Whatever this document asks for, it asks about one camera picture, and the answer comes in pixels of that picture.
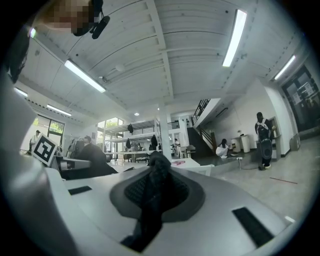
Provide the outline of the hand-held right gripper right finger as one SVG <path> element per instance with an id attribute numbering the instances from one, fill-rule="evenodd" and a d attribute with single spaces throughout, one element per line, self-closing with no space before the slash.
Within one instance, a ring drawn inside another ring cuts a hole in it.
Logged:
<path id="1" fill-rule="evenodd" d="M 165 223 L 149 245 L 151 256 L 244 256 L 258 247 L 234 211 L 246 208 L 273 236 L 282 233 L 289 222 L 228 181 L 174 168 L 204 190 L 202 207 L 189 220 Z"/>

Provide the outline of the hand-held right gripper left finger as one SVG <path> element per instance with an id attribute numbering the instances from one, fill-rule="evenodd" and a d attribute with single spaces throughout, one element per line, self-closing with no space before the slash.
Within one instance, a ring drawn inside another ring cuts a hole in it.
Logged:
<path id="1" fill-rule="evenodd" d="M 92 221 L 104 234 L 121 242 L 124 238 L 131 235 L 137 220 L 122 216 L 110 200 L 112 188 L 133 176 L 136 176 L 148 168 L 138 169 L 99 176 L 87 179 L 67 180 L 64 185 L 68 190 L 90 187 L 89 191 L 72 196 L 84 214 Z"/>

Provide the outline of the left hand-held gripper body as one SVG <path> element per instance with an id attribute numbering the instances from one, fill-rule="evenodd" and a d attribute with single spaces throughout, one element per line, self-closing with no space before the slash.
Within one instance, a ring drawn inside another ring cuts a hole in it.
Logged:
<path id="1" fill-rule="evenodd" d="M 33 157 L 41 161 L 45 167 L 58 170 L 60 173 L 73 170 L 88 169 L 91 162 L 58 155 L 58 145 L 47 136 L 41 134 L 31 149 Z"/>

